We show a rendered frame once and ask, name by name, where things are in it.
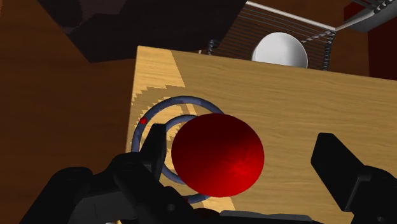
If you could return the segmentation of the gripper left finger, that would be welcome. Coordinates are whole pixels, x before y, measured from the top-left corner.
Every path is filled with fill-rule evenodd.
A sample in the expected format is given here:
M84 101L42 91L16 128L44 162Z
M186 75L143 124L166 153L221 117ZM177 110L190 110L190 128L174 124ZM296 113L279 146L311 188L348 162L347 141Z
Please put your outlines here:
M154 124L141 151L117 155L98 174L56 172L19 224L214 224L216 211L192 208L159 182L165 154L166 126Z

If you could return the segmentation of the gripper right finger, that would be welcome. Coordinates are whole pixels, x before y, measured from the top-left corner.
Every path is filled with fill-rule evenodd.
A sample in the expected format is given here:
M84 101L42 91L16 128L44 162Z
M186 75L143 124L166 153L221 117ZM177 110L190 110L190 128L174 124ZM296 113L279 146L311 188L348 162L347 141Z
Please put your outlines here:
M311 165L351 224L397 224L397 178L363 164L334 134L317 136Z

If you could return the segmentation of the red ball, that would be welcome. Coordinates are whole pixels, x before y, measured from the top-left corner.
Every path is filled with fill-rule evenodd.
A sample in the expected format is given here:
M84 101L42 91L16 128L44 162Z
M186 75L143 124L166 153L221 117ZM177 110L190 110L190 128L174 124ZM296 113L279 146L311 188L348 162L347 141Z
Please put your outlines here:
M224 114L200 115L185 123L171 147L175 171L191 189L211 197L231 197L260 177L264 150L257 133Z

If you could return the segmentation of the light wooden table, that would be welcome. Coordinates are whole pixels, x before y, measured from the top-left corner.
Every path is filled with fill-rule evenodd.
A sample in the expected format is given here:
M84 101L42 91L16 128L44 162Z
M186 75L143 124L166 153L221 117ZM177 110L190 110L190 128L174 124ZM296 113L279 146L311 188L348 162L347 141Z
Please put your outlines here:
M248 123L265 165L244 193L206 208L306 214L350 224L310 164L317 135L335 134L364 164L397 177L397 81L141 46L129 133L154 104L193 95Z

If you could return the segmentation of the white bowl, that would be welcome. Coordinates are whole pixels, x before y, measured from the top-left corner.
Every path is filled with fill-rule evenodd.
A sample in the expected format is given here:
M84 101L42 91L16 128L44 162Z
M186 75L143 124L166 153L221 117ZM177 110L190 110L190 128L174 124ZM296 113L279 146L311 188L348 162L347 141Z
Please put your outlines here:
M290 34L273 32L256 45L251 60L269 64L308 68L307 52L301 42Z

